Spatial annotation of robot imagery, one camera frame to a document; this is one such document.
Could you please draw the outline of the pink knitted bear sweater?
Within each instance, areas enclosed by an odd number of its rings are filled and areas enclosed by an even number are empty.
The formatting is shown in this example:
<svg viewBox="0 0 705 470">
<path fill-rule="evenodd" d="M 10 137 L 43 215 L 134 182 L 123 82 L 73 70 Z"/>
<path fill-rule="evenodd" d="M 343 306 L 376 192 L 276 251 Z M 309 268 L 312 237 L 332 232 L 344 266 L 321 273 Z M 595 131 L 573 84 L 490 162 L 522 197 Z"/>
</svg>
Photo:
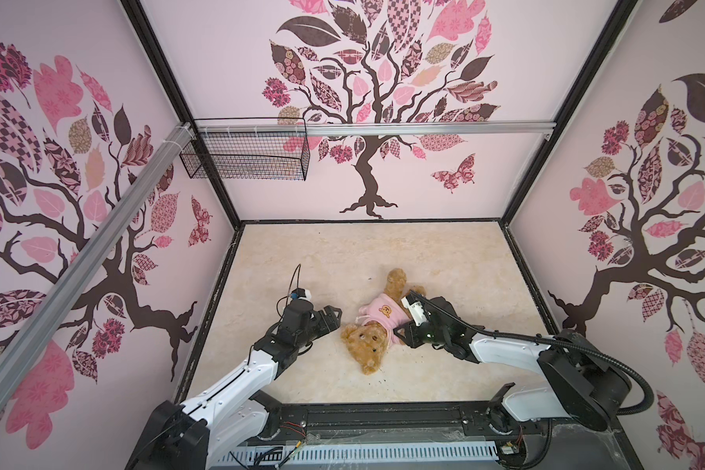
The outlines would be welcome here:
<svg viewBox="0 0 705 470">
<path fill-rule="evenodd" d="M 403 341 L 394 332 L 409 321 L 411 321 L 409 313 L 384 293 L 378 295 L 368 305 L 361 307 L 356 316 L 356 325 L 364 326 L 369 323 L 377 323 L 382 326 L 392 345 L 403 344 Z"/>
</svg>

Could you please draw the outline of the brown teddy bear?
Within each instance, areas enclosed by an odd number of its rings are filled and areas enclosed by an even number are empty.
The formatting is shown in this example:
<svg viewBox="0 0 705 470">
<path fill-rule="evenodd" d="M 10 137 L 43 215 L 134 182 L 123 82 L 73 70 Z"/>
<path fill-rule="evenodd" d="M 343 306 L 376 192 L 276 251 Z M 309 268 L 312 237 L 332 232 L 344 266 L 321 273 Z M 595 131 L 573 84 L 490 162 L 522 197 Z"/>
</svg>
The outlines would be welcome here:
<svg viewBox="0 0 705 470">
<path fill-rule="evenodd" d="M 424 294 L 425 289 L 419 285 L 409 285 L 407 275 L 401 268 L 392 269 L 388 275 L 383 289 L 405 311 L 401 299 L 411 290 Z M 356 318 L 352 323 L 342 328 L 341 339 L 352 359 L 360 366 L 364 375 L 371 375 L 380 370 L 383 358 L 391 347 L 386 330 L 377 323 L 356 325 Z"/>
</svg>

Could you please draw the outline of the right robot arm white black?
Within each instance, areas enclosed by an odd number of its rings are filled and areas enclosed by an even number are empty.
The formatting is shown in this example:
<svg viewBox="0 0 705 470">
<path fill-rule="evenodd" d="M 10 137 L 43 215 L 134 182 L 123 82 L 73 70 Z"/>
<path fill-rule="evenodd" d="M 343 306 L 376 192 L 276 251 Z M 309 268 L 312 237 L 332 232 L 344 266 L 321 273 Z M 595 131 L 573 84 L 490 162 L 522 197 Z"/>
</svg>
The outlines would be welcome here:
<svg viewBox="0 0 705 470">
<path fill-rule="evenodd" d="M 411 292 L 403 305 L 411 322 L 395 329 L 409 348 L 425 344 L 475 364 L 503 364 L 537 374 L 537 384 L 510 382 L 492 397 L 485 419 L 497 434 L 544 419 L 571 418 L 589 430 L 605 431 L 624 413 L 623 403 L 638 380 L 626 364 L 599 352 L 572 330 L 555 336 L 489 331 L 461 319 L 442 297 Z"/>
</svg>

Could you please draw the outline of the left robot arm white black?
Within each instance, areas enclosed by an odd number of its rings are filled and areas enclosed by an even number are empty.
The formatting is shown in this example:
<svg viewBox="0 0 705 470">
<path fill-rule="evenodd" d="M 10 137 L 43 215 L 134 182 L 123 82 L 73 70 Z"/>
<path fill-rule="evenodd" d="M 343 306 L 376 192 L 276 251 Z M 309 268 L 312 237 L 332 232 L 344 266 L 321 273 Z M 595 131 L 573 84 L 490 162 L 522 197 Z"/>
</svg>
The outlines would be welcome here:
<svg viewBox="0 0 705 470">
<path fill-rule="evenodd" d="M 282 317 L 252 345 L 246 360 L 192 399 L 163 401 L 151 413 L 127 469 L 209 469 L 268 423 L 269 410 L 254 396 L 298 358 L 301 349 L 341 326 L 343 311 L 317 311 L 293 297 Z"/>
</svg>

